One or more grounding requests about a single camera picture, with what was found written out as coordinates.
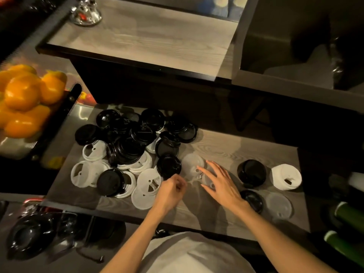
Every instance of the pile of oranges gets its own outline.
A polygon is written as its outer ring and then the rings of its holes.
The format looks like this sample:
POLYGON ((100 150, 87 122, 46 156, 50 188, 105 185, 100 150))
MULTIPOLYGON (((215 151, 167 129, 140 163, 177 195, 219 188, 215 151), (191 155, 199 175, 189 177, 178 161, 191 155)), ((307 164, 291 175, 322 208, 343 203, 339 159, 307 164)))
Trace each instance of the pile of oranges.
POLYGON ((63 98, 67 76, 48 71, 42 78, 20 64, 0 72, 0 129, 11 138, 29 138, 41 131, 63 98))

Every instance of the hand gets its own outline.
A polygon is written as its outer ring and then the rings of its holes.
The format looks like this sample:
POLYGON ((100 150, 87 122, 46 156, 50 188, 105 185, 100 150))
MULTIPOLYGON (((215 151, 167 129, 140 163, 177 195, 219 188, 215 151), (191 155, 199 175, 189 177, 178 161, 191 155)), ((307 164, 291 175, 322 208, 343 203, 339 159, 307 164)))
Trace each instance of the hand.
POLYGON ((232 211, 234 214, 239 209, 250 207, 249 203, 241 198, 238 189, 226 169, 216 164, 213 161, 206 161, 215 171, 216 176, 207 169, 197 166, 204 174, 206 174, 214 183, 216 191, 213 191, 208 186, 201 186, 222 206, 232 211))
POLYGON ((178 174, 163 181, 158 190, 152 210, 161 219, 182 200, 187 190, 187 182, 178 174))

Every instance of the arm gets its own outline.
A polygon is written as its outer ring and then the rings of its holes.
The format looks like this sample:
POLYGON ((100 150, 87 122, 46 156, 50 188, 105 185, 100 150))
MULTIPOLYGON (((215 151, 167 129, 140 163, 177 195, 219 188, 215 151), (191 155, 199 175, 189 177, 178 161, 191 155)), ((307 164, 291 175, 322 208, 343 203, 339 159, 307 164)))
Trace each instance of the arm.
POLYGON ((257 214, 248 202, 240 197, 229 173, 215 162, 207 161, 216 176, 198 167, 214 182, 216 191, 202 187, 222 206, 239 217, 257 238, 264 253, 279 273, 335 273, 331 267, 289 239, 272 224, 257 214))
POLYGON ((186 181, 177 174, 163 181, 153 207, 142 224, 102 269, 101 273, 136 272, 158 224, 178 204, 186 189, 186 181))

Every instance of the person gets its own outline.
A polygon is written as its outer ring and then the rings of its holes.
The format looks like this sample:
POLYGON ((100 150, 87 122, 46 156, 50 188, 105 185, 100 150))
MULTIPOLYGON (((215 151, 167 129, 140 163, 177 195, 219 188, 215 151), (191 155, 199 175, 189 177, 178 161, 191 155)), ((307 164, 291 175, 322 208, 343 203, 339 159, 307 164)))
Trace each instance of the person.
MULTIPOLYGON (((224 168, 212 161, 207 163, 216 175, 201 167, 198 169, 212 180, 216 190, 203 184, 201 186, 245 223, 279 273, 336 272, 257 214, 240 197, 224 168)), ((142 224, 101 273, 253 273, 248 261, 230 245, 207 239, 198 233, 178 233, 151 241, 158 224, 182 200, 186 189, 186 181, 177 174, 163 181, 153 207, 142 224)))

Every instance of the person's right hand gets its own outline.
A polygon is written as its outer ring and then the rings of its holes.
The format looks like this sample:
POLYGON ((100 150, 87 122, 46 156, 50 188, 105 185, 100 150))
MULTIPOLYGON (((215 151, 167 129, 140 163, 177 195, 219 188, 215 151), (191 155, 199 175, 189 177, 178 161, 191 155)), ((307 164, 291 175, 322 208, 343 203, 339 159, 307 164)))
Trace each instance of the person's right hand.
POLYGON ((197 169, 201 170, 209 177, 215 185, 213 191, 208 186, 201 184, 201 186, 222 206, 229 209, 233 213, 236 213, 239 209, 250 207, 249 203, 241 198, 238 189, 236 188, 233 180, 226 169, 213 161, 206 161, 212 169, 215 171, 216 176, 209 172, 207 169, 197 166, 197 169))

